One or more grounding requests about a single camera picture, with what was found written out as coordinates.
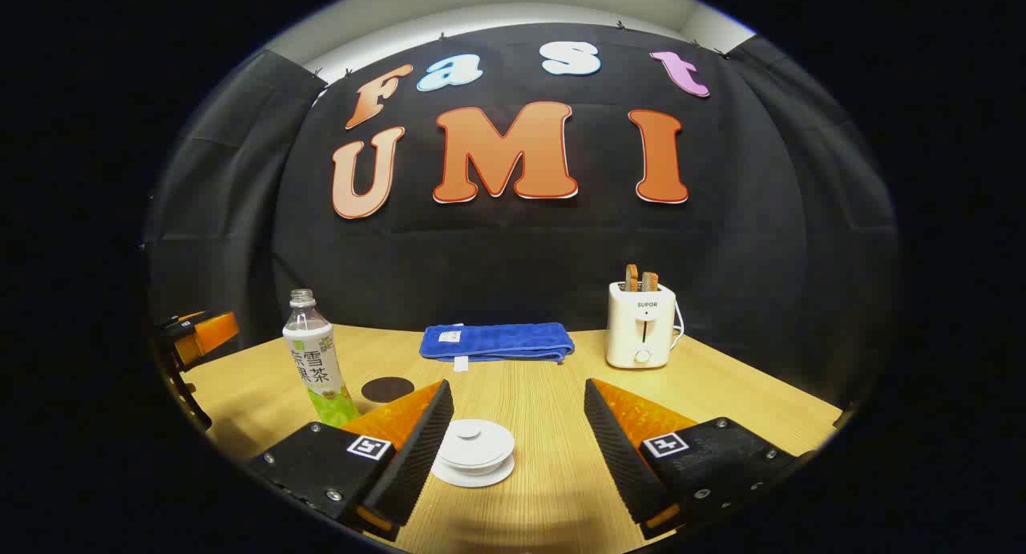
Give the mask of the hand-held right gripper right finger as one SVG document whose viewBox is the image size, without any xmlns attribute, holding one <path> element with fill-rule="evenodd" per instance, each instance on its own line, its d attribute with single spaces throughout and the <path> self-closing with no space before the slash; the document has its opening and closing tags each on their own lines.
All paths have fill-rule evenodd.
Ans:
<svg viewBox="0 0 1026 554">
<path fill-rule="evenodd" d="M 791 456 L 731 418 L 698 423 L 594 378 L 585 382 L 584 410 L 645 539 L 717 524 L 817 454 Z"/>
</svg>

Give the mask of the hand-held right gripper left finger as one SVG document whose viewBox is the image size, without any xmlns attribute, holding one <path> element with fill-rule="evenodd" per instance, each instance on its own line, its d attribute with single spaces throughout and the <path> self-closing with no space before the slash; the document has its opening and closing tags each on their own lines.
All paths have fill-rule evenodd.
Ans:
<svg viewBox="0 0 1026 554">
<path fill-rule="evenodd" d="M 443 379 L 341 427 L 308 423 L 246 466 L 336 524 L 393 542 L 413 514 L 452 416 Z"/>
</svg>

